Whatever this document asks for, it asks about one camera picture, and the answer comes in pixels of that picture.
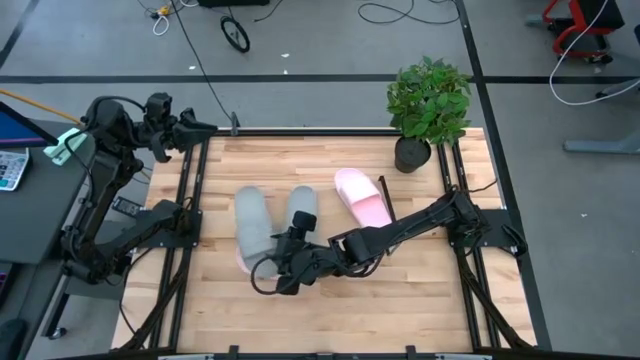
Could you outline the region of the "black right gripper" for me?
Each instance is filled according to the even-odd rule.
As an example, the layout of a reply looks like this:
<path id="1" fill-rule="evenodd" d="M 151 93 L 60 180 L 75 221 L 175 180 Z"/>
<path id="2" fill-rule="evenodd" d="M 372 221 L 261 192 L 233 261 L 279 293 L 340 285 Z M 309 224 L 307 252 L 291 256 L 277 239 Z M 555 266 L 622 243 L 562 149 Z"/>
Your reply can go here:
<path id="1" fill-rule="evenodd" d="M 306 235 L 315 230 L 316 222 L 315 215 L 296 211 L 289 228 L 273 235 L 277 243 L 273 260 L 279 274 L 277 294 L 297 295 L 301 285 L 311 286 L 324 276 L 316 253 L 320 247 L 306 240 Z"/>

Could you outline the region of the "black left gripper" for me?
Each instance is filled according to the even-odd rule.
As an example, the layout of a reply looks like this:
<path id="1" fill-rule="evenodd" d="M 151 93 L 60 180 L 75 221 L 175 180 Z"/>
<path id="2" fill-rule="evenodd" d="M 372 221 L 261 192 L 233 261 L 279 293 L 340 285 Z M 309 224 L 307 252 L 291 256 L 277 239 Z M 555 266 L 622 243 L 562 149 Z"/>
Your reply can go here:
<path id="1" fill-rule="evenodd" d="M 180 123 L 175 125 L 177 119 L 171 114 L 171 104 L 172 97 L 168 93 L 156 92 L 145 105 L 144 123 L 150 134 L 151 150 L 160 163 L 167 163 L 171 159 L 165 152 L 167 148 L 188 150 L 218 131 L 216 125 L 198 123 L 192 108 L 183 110 Z"/>

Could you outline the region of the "grey rubber slide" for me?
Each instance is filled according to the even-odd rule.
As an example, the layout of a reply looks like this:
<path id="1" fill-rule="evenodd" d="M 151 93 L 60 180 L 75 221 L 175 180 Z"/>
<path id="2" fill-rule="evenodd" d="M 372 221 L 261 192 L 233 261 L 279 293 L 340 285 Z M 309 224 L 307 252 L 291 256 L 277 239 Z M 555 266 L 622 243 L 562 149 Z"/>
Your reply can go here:
<path id="1" fill-rule="evenodd" d="M 243 256 L 273 255 L 277 242 L 263 192 L 255 186 L 240 188 L 234 199 L 236 249 Z"/>
<path id="2" fill-rule="evenodd" d="M 309 186 L 295 187 L 288 198 L 286 215 L 281 226 L 281 230 L 286 232 L 292 225 L 296 211 L 306 212 L 318 216 L 318 201 L 316 192 Z"/>

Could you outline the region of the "wooden shelf black metal legs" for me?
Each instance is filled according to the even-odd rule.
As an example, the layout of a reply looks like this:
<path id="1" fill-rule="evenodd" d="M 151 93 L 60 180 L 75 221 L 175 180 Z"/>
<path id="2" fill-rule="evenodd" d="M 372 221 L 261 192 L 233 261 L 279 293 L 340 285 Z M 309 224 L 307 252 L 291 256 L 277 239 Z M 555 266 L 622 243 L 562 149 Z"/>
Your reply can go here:
<path id="1" fill-rule="evenodd" d="M 306 240 L 317 245 L 326 245 L 328 241 L 325 237 L 330 230 L 345 230 L 348 226 L 359 226 L 348 208 L 343 204 L 338 196 L 336 189 L 333 195 L 328 193 L 321 194 L 314 190 L 317 194 L 318 216 L 320 228 L 306 235 Z M 273 223 L 274 234 L 281 230 L 282 223 L 276 226 Z"/>

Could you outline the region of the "black rig front bar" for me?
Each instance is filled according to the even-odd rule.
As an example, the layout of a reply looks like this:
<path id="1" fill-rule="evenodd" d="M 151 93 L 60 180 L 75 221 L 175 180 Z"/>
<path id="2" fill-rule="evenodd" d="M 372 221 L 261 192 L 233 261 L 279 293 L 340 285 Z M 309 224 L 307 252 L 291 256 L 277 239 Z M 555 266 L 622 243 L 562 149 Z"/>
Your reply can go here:
<path id="1" fill-rule="evenodd" d="M 47 360 L 640 360 L 640 357 L 479 348 L 475 353 L 420 353 L 408 346 L 403 353 L 241 353 L 231 346 L 226 353 L 171 353 L 165 349 L 66 356 Z"/>

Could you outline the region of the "small black power adapter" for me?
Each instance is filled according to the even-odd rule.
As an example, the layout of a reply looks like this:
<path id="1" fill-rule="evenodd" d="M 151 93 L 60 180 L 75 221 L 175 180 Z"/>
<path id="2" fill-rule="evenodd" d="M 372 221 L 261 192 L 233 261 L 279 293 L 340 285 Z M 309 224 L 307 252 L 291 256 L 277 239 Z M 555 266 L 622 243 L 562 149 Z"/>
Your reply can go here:
<path id="1" fill-rule="evenodd" d="M 135 218 L 137 214 L 143 209 L 143 206 L 129 199 L 118 196 L 112 202 L 111 209 L 118 213 Z"/>

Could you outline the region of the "mint green stapler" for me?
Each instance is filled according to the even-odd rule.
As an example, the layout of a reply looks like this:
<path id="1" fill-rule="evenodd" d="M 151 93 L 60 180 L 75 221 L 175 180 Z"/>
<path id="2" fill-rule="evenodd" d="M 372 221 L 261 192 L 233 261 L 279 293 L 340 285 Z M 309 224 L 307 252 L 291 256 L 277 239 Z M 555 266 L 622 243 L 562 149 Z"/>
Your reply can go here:
<path id="1" fill-rule="evenodd" d="M 46 147 L 43 153 L 55 165 L 63 166 L 71 158 L 72 151 L 77 150 L 86 138 L 83 131 L 72 128 L 58 137 L 57 145 Z"/>

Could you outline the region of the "black box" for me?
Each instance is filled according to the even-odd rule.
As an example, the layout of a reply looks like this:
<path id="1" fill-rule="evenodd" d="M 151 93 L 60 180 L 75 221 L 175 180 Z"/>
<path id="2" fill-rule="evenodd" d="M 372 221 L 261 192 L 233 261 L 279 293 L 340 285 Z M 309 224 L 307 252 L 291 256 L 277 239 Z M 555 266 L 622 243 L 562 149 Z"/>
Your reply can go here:
<path id="1" fill-rule="evenodd" d="M 265 6 L 269 5 L 271 0 L 197 0 L 198 4 L 203 7 L 230 7 L 230 6 Z"/>

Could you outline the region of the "computer monitor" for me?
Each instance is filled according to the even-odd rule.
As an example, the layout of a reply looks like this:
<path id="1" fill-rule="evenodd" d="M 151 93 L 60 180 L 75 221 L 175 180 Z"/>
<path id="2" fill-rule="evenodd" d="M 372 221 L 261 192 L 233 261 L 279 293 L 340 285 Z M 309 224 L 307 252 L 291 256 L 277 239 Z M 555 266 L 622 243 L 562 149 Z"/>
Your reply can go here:
<path id="1" fill-rule="evenodd" d="M 47 147 L 58 139 L 0 101 L 0 149 Z"/>

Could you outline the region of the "grey calculator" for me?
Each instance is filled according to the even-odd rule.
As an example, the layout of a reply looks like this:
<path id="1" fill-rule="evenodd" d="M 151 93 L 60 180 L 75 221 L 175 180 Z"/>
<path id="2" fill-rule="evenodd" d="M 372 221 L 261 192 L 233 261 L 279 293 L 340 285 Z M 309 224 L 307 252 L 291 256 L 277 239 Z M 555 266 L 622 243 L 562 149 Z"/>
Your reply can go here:
<path id="1" fill-rule="evenodd" d="M 30 163 L 28 148 L 0 149 L 0 191 L 15 191 Z"/>

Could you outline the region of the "black desk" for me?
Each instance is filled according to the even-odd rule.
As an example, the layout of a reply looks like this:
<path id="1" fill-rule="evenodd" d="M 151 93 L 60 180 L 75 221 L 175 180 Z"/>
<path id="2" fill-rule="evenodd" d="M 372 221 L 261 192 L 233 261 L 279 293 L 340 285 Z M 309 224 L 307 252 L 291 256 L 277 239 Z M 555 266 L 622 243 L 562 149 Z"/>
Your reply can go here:
<path id="1" fill-rule="evenodd" d="M 16 266 L 0 304 L 0 325 L 13 319 L 25 322 L 22 358 L 39 334 L 62 277 L 62 261 L 55 257 L 58 235 L 84 178 L 77 161 L 57 166 L 36 148 L 30 151 L 30 168 L 18 189 L 0 191 L 0 266 Z"/>

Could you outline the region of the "green potted plant black pot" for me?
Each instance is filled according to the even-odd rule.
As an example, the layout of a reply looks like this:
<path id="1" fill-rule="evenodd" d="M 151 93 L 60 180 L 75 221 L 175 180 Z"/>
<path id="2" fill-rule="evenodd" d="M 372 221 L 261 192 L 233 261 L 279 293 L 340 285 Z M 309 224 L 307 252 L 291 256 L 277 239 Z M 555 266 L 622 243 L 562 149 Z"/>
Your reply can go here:
<path id="1" fill-rule="evenodd" d="M 452 145 L 466 134 L 470 84 L 470 75 L 441 59 L 423 57 L 398 71 L 386 90 L 389 126 L 400 133 L 394 146 L 397 170 L 416 171 L 434 146 Z"/>

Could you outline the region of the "grey table base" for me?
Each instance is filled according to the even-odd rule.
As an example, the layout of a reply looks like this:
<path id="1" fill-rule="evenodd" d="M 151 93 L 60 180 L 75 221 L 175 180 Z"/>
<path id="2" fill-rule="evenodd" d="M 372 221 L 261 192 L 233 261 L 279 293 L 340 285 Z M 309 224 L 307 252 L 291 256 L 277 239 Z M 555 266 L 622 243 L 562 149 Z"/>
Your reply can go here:
<path id="1" fill-rule="evenodd" d="M 640 91 L 640 77 L 611 85 L 597 92 L 594 101 L 606 100 L 630 90 Z M 563 143 L 563 149 L 573 153 L 640 155 L 640 128 L 616 141 L 566 140 Z"/>

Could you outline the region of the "red and black cart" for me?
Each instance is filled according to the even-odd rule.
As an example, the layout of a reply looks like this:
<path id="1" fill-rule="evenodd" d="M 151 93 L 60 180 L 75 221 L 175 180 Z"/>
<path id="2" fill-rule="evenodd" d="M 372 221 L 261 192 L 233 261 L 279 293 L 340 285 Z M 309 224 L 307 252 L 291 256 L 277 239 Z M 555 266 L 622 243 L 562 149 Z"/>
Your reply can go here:
<path id="1" fill-rule="evenodd" d="M 541 14 L 527 17 L 525 24 L 545 28 L 554 36 L 552 50 L 587 63 L 606 65 L 613 61 L 607 36 L 625 25 L 616 0 L 568 0 L 569 15 L 552 17 L 561 0 L 550 0 Z"/>

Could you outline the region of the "black aluminium table frame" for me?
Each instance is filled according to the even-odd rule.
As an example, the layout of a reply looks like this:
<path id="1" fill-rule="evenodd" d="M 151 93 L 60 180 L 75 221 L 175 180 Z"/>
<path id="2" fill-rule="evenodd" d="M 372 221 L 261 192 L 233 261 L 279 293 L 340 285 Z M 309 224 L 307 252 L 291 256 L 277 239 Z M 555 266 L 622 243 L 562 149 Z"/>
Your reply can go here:
<path id="1" fill-rule="evenodd" d="M 364 279 L 324 278 L 295 296 L 251 283 L 236 262 L 234 197 L 261 189 L 276 226 L 299 185 L 333 195 L 334 175 L 355 168 L 384 178 L 403 217 L 442 195 L 436 159 L 411 174 L 393 164 L 395 137 L 382 129 L 249 129 L 218 136 L 191 160 L 174 154 L 154 167 L 147 204 L 174 199 L 182 173 L 200 191 L 201 239 L 193 251 L 177 348 L 221 353 L 398 353 L 472 347 L 453 250 L 442 229 L 403 243 Z"/>

